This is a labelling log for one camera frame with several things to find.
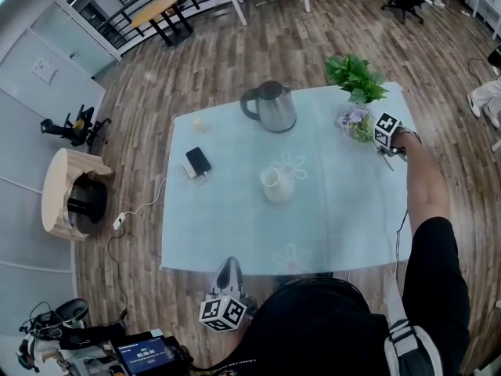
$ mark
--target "electrical outlet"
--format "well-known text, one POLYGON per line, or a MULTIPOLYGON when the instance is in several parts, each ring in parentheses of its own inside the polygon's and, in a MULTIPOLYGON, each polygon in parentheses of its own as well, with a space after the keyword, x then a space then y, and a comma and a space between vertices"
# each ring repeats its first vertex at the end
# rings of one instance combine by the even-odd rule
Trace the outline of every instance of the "electrical outlet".
POLYGON ((125 221, 125 213, 120 213, 117 217, 117 219, 113 223, 113 228, 115 231, 118 231, 119 229, 122 228, 122 224, 124 224, 125 221))

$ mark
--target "green plant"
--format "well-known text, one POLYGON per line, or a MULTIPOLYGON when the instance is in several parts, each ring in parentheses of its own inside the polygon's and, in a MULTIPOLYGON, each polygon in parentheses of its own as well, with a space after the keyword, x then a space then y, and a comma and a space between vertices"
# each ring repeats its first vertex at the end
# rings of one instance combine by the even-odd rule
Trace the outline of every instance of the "green plant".
POLYGON ((355 54, 332 56, 326 61, 327 77, 342 90, 350 92, 349 102, 370 103, 384 99, 389 92, 381 85, 384 73, 370 72, 368 60, 361 60, 355 54))

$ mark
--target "phone screen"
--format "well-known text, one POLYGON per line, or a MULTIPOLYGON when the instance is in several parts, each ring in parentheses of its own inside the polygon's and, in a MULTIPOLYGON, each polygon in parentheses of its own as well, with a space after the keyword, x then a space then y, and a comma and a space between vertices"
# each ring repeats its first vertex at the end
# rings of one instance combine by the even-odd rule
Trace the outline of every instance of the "phone screen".
POLYGON ((191 151, 186 154, 186 157, 196 175, 202 175, 212 169, 211 164, 199 147, 191 149, 191 151))

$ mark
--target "white cable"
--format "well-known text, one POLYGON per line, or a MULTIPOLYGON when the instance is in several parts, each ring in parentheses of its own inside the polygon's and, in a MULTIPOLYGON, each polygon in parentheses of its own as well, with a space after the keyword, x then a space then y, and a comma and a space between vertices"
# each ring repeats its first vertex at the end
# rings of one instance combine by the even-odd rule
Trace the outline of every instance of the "white cable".
POLYGON ((160 192, 162 191, 162 186, 164 186, 164 184, 165 184, 166 181, 167 181, 167 179, 164 179, 164 181, 162 181, 162 183, 160 184, 160 188, 158 188, 157 199, 155 199, 153 202, 150 202, 148 204, 142 204, 141 206, 138 207, 138 210, 136 210, 136 211, 127 211, 127 212, 124 213, 124 215, 135 215, 137 212, 139 212, 145 206, 150 206, 151 204, 156 204, 156 202, 160 198, 160 192))

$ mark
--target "digital display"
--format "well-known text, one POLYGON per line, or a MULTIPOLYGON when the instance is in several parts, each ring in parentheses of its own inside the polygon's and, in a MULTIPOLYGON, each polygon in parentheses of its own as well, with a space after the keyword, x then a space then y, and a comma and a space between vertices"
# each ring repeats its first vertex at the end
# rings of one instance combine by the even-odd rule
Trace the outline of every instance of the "digital display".
POLYGON ((124 345, 118 347, 118 350, 131 374, 150 371, 175 359, 174 353, 164 344, 160 337, 124 345))

